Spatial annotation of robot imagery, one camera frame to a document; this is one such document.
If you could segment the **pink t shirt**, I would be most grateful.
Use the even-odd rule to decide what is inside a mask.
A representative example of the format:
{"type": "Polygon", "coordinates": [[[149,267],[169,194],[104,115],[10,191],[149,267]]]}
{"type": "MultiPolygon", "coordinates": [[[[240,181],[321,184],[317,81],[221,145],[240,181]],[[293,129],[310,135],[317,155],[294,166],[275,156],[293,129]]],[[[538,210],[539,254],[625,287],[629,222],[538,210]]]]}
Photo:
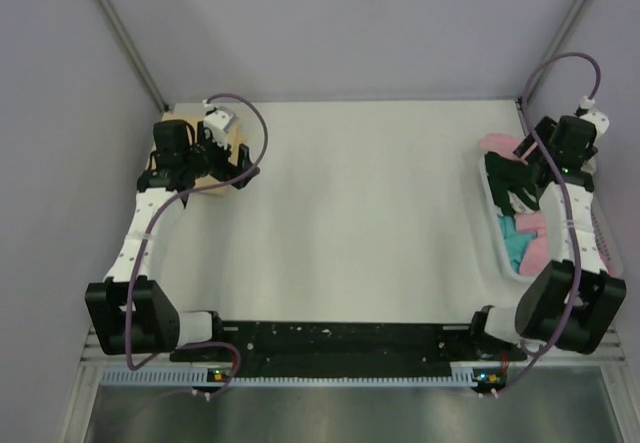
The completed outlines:
{"type": "MultiPolygon", "coordinates": [[[[527,251],[522,260],[519,274],[524,276],[536,276],[548,263],[550,260],[550,248],[549,248],[549,239],[547,235],[547,224],[544,215],[539,211],[526,210],[524,211],[524,204],[514,195],[510,195],[510,199],[512,205],[515,209],[521,210],[521,213],[516,213],[514,216],[516,229],[519,231],[535,231],[537,233],[537,238],[534,239],[528,246],[527,251]]],[[[586,209],[590,212],[591,218],[591,204],[586,206],[586,209]]],[[[503,214],[496,207],[499,216],[503,214]]],[[[592,226],[591,219],[591,227],[593,230],[594,240],[595,233],[594,228],[592,226]]],[[[594,250],[598,252],[601,262],[604,264],[604,260],[601,258],[600,252],[597,249],[596,241],[594,250]]]]}

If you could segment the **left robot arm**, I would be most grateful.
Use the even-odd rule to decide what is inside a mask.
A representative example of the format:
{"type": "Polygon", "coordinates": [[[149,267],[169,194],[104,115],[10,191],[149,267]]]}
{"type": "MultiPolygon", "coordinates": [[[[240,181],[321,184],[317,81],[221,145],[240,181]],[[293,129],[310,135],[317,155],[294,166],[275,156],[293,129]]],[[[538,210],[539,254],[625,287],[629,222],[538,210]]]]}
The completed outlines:
{"type": "Polygon", "coordinates": [[[227,337],[213,310],[178,309],[162,289],[173,230],[199,181],[244,188],[258,175],[250,150],[236,140],[236,116],[219,107],[196,124],[167,119],[153,127],[154,149],[136,183],[135,210],[115,262],[91,283],[85,304],[107,355],[168,353],[192,344],[205,359],[226,350],[227,337]]]}

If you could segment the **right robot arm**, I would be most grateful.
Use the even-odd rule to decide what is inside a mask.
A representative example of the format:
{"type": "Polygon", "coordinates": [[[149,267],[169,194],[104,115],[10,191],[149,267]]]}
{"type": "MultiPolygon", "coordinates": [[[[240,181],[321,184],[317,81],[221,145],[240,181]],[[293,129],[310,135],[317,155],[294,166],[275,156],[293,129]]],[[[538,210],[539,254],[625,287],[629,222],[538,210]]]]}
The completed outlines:
{"type": "Polygon", "coordinates": [[[597,243],[594,182],[588,170],[606,130],[596,111],[543,118],[537,134],[493,133],[479,147],[481,182],[500,264],[524,284],[518,302],[488,305],[467,333],[469,351],[487,359],[504,342],[538,341],[591,354],[626,297],[597,243]]]}

